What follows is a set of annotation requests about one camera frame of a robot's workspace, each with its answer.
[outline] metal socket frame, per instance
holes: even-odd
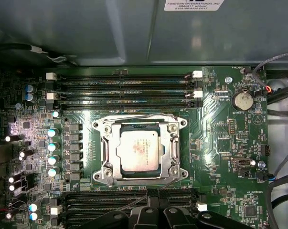
[[[136,123],[123,121],[136,120]],[[120,145],[120,130],[123,125],[157,125],[160,130],[160,144],[163,155],[160,158],[160,174],[157,177],[126,178],[121,173],[120,157],[117,147]],[[187,126],[187,120],[172,114],[150,115],[109,115],[92,123],[101,137],[101,169],[92,175],[94,181],[113,185],[158,185],[168,184],[188,177],[188,171],[180,166],[179,130]]]

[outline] foxconn label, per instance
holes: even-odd
[[[216,11],[224,0],[166,0],[165,11]]]

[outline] cpu socket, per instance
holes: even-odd
[[[92,176],[112,185],[157,185],[182,180],[179,130],[172,114],[110,115],[92,123],[101,137],[101,169]]]

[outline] cable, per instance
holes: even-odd
[[[178,178],[176,178],[176,179],[174,179],[173,181],[169,182],[168,184],[164,185],[164,186],[161,187],[160,189],[165,189],[165,188],[167,188],[169,185],[172,185],[173,183],[175,183],[175,182],[177,182],[177,181],[178,181]],[[139,198],[139,199],[137,199],[137,200],[135,200],[135,201],[133,201],[133,202],[131,202],[131,203],[129,203],[129,204],[121,207],[121,208],[118,208],[117,211],[126,210],[126,209],[130,208],[131,206],[133,206],[133,205],[135,205],[135,204],[137,204],[137,203],[139,203],[139,202],[141,202],[142,200],[144,200],[144,199],[146,199],[146,198],[147,198],[147,196],[143,196],[143,197],[141,197],[141,198]]]
[[[279,116],[279,117],[288,117],[288,111],[268,110],[268,115]]]
[[[275,61],[275,60],[278,60],[278,59],[281,59],[281,58],[284,58],[284,57],[287,57],[288,56],[288,52],[287,53],[283,53],[283,54],[280,54],[280,55],[277,55],[277,56],[274,56],[274,57],[271,57],[263,62],[261,62],[258,66],[255,67],[255,69],[253,69],[252,71],[252,75],[253,75],[253,78],[256,79],[256,81],[262,85],[264,88],[267,89],[268,85],[263,82],[256,74],[257,70],[260,69],[261,67],[263,67],[265,64],[267,63],[270,63],[272,61]]]
[[[0,44],[0,52],[6,51],[6,50],[27,50],[27,51],[35,52],[38,54],[44,54],[48,57],[48,59],[52,60],[55,63],[64,63],[70,67],[77,67],[78,66],[74,62],[69,61],[65,56],[62,56],[62,55],[55,53],[55,52],[46,52],[46,51],[42,50],[42,48],[34,46],[34,45],[14,44],[14,43]]]
[[[271,228],[272,229],[279,229],[278,225],[277,225],[277,221],[275,219],[274,213],[273,213],[273,209],[272,209],[272,202],[271,202],[271,192],[275,187],[284,185],[288,183],[288,175],[270,183],[267,186],[267,190],[266,190],[266,207],[267,207],[267,211],[269,213],[269,221],[271,224]]]
[[[284,165],[288,162],[288,155],[285,157],[285,159],[281,162],[281,164],[278,165],[278,167],[276,168],[275,172],[273,173],[273,175],[275,177],[277,177],[279,171],[284,167]]]
[[[275,94],[267,98],[267,103],[270,105],[286,98],[288,98],[288,92],[280,95]]]
[[[278,205],[280,205],[281,203],[284,203],[288,201],[288,194],[287,195],[283,195],[279,198],[276,198],[275,200],[272,201],[271,205],[272,205],[272,208],[276,208]]]

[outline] motherboard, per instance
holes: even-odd
[[[77,228],[164,186],[194,216],[264,228],[267,100],[249,69],[1,69],[1,228]]]

